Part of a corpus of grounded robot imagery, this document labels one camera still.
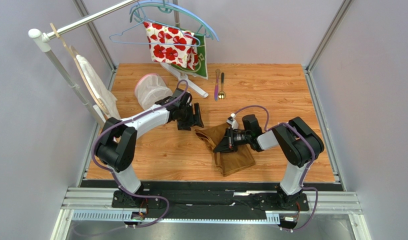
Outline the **brown cloth napkin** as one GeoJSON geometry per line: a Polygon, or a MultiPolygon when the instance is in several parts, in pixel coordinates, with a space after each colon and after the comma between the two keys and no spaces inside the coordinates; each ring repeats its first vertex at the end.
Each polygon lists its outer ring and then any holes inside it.
{"type": "Polygon", "coordinates": [[[252,167],[256,161],[246,145],[240,145],[235,152],[215,153],[213,150],[221,142],[228,128],[227,123],[206,129],[195,129],[197,137],[204,142],[212,156],[212,160],[223,177],[227,177],[246,168],[252,167]]]}

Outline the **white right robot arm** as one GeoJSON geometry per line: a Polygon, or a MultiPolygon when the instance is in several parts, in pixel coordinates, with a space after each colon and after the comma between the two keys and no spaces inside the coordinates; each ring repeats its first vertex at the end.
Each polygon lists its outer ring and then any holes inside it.
{"type": "Polygon", "coordinates": [[[322,139],[300,117],[282,122],[266,132],[254,114],[242,117],[243,129],[238,128],[235,117],[233,113],[228,118],[228,127],[213,152],[233,153],[243,145],[249,145],[256,152],[280,147],[288,164],[275,202],[283,209],[294,206],[303,192],[311,165],[325,149],[322,139]]]}

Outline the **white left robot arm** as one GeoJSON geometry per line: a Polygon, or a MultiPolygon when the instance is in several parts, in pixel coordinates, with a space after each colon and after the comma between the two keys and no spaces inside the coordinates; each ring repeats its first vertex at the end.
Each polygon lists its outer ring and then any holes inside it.
{"type": "Polygon", "coordinates": [[[189,92],[176,88],[171,96],[156,101],[137,115],[107,119],[101,134],[94,141],[91,150],[93,162],[110,172],[121,192],[135,204],[145,199],[144,195],[137,194],[143,185],[132,167],[137,140],[170,122],[176,122],[180,131],[204,127],[200,105],[192,100],[189,92]]]}

